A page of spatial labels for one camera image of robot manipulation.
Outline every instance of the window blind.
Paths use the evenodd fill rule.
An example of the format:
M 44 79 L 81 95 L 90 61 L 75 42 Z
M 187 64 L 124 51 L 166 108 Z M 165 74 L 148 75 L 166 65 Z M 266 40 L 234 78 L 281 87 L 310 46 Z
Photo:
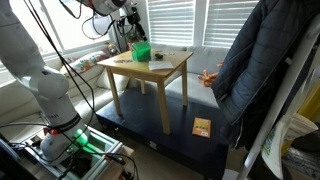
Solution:
M 258 1 L 209 0 L 204 46 L 230 48 Z
M 148 0 L 153 43 L 193 45 L 195 0 Z

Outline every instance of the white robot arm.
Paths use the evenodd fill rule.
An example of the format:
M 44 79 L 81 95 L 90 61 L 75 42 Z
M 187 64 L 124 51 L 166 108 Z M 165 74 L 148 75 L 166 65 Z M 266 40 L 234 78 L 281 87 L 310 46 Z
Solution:
M 129 3 L 122 0 L 80 0 L 101 15 Z M 78 136 L 85 124 L 67 94 L 67 79 L 45 65 L 37 45 L 12 12 L 9 0 L 0 1 L 0 59 L 8 71 L 35 96 L 52 128 L 41 142 L 43 163 L 57 165 L 69 157 L 69 139 Z

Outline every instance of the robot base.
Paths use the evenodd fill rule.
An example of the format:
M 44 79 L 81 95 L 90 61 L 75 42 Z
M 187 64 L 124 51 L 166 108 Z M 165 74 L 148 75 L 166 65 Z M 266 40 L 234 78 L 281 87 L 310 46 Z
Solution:
M 119 153 L 122 150 L 123 144 L 91 127 L 88 147 L 94 150 L 96 153 Z M 32 136 L 26 142 L 32 144 L 33 142 L 43 137 L 42 131 L 39 131 L 37 135 Z M 40 162 L 46 169 L 48 169 L 54 176 L 60 177 L 69 167 L 71 156 L 62 161 L 56 166 L 48 166 L 39 158 L 34 152 L 36 151 L 41 155 L 40 148 L 28 147 L 27 152 L 32 155 L 38 162 Z M 78 151 L 73 156 L 73 167 L 64 179 L 77 180 L 77 179 L 99 179 L 100 175 L 108 168 L 110 161 L 105 160 L 102 155 L 89 154 L 84 151 Z

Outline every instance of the floor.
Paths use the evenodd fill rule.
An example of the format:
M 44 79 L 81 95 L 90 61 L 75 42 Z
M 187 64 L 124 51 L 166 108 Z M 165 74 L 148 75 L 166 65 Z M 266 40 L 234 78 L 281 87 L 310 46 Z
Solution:
M 124 135 L 118 135 L 118 140 L 134 149 L 134 159 L 141 180 L 203 180 L 201 174 L 164 157 L 153 149 L 141 145 Z M 245 154 L 244 150 L 230 151 L 226 168 L 239 171 Z M 40 180 L 55 179 L 40 165 L 33 165 L 26 159 L 23 160 L 23 164 Z M 133 170 L 132 164 L 128 165 L 128 170 Z M 312 178 L 295 170 L 289 170 L 293 180 L 312 180 Z

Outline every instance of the black mat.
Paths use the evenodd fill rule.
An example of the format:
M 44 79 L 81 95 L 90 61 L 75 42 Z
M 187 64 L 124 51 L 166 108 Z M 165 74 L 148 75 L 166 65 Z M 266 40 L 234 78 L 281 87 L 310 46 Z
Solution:
M 207 177 L 222 178 L 228 146 L 220 138 L 220 127 L 226 123 L 226 118 L 218 109 L 190 102 L 184 107 L 180 99 L 167 97 L 171 134 L 165 135 L 155 92 L 147 91 L 142 95 L 140 89 L 132 88 L 119 100 L 123 116 L 117 115 L 111 102 L 97 112 L 103 124 L 118 127 L 122 134 Z M 211 138 L 191 134 L 195 117 L 212 121 Z

